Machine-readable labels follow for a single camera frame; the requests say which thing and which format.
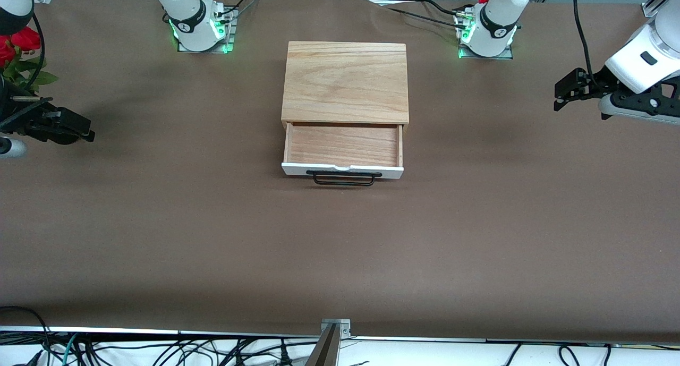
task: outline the black robotic bracket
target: black robotic bracket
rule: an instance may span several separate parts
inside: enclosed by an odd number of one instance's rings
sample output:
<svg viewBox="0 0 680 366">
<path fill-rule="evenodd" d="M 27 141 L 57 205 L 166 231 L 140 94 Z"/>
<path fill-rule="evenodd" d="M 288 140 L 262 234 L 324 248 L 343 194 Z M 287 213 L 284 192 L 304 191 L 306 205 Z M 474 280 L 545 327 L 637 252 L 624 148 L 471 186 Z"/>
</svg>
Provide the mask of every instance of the black robotic bracket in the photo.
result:
<svg viewBox="0 0 680 366">
<path fill-rule="evenodd" d="M 65 107 L 0 79 L 0 133 L 30 136 L 39 141 L 71 144 L 95 140 L 91 121 Z"/>
<path fill-rule="evenodd" d="M 632 92 L 623 85 L 606 66 L 594 73 L 593 79 L 597 84 L 593 83 L 585 70 L 578 68 L 555 83 L 554 110 L 559 111 L 574 100 L 601 99 L 611 95 L 610 102 L 618 109 L 644 112 L 652 117 L 661 115 L 680 119 L 680 100 L 678 100 L 680 77 L 660 81 L 640 94 Z M 665 95 L 663 85 L 670 86 L 673 89 L 672 92 Z M 609 114 L 602 114 L 603 121 L 610 117 Z"/>
</svg>

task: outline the wooden box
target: wooden box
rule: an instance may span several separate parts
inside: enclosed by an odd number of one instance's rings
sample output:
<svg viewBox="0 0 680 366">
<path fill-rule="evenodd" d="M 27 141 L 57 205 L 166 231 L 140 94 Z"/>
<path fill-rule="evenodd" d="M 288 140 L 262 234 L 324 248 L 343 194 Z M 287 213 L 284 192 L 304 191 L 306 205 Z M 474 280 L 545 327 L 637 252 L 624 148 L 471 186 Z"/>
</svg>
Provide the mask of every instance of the wooden box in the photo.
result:
<svg viewBox="0 0 680 366">
<path fill-rule="evenodd" d="M 409 123 L 406 45 L 289 42 L 281 121 L 288 175 L 398 179 Z"/>
</svg>

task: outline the wooden lid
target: wooden lid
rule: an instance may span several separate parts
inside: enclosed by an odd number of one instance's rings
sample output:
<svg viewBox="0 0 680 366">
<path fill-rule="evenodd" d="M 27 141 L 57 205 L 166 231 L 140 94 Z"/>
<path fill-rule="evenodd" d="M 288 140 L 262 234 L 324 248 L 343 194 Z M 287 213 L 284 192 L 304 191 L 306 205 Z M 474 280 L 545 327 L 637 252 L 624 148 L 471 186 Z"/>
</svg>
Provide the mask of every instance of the wooden lid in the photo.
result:
<svg viewBox="0 0 680 366">
<path fill-rule="evenodd" d="M 408 124 L 406 45 L 289 42 L 281 120 Z"/>
</svg>

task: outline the brown tabletop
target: brown tabletop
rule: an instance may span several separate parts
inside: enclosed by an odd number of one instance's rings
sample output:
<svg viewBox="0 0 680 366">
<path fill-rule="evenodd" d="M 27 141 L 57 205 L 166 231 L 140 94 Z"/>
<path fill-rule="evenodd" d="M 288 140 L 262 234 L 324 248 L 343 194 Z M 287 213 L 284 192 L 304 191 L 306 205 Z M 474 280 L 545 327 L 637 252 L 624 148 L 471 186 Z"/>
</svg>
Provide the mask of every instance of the brown tabletop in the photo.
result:
<svg viewBox="0 0 680 366">
<path fill-rule="evenodd" d="M 41 94 L 97 138 L 0 163 L 0 303 L 68 326 L 680 341 L 680 130 L 552 111 L 583 66 L 570 5 L 529 5 L 514 61 L 362 0 L 258 0 L 227 55 L 173 51 L 157 0 L 36 12 L 60 77 Z M 581 19 L 596 70 L 644 22 Z M 291 40 L 406 43 L 401 180 L 284 175 Z"/>
</svg>

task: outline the open drawer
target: open drawer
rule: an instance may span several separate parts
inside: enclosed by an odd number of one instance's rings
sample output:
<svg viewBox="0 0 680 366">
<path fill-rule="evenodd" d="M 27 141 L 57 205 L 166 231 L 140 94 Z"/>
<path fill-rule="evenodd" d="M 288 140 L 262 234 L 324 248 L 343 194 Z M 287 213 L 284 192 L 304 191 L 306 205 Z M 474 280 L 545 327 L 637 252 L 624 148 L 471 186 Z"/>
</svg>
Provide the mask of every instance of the open drawer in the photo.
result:
<svg viewBox="0 0 680 366">
<path fill-rule="evenodd" d="M 398 179 L 404 172 L 400 124 L 286 123 L 287 175 Z"/>
</svg>

